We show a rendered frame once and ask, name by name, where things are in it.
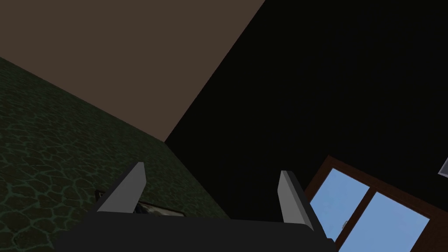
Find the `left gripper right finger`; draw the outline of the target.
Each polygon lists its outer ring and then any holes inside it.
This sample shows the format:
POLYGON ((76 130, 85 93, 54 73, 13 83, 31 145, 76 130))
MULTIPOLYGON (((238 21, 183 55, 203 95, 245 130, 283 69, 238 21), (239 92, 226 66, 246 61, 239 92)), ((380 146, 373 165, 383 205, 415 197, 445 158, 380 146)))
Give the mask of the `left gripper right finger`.
POLYGON ((304 224, 314 230, 311 205, 293 172, 280 172, 277 194, 284 223, 304 224))

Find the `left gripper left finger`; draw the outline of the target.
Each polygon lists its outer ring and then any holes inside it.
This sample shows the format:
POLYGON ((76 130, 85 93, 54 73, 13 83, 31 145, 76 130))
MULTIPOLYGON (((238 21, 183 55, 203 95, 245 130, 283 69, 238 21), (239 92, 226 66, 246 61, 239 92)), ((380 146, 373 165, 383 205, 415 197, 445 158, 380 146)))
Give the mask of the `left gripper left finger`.
POLYGON ((133 213, 146 186, 146 172, 143 162, 137 162, 100 197, 97 211, 133 213))

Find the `brown framed window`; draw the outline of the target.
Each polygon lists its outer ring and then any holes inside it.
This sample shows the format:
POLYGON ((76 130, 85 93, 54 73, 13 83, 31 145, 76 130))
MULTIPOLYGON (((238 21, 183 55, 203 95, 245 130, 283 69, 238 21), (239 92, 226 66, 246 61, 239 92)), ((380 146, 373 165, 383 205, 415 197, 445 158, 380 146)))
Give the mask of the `brown framed window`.
POLYGON ((448 212, 331 156, 305 194, 339 252, 448 252, 448 212))

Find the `dark framed wall picture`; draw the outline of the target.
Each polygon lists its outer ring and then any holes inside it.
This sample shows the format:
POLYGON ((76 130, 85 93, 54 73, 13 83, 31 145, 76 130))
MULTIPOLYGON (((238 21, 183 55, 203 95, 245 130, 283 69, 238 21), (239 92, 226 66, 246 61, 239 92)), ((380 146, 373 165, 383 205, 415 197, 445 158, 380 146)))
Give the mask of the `dark framed wall picture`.
POLYGON ((183 212, 175 211, 172 209, 163 208, 161 206, 156 206, 147 202, 138 201, 134 213, 137 214, 153 214, 157 216, 180 216, 185 217, 183 212))

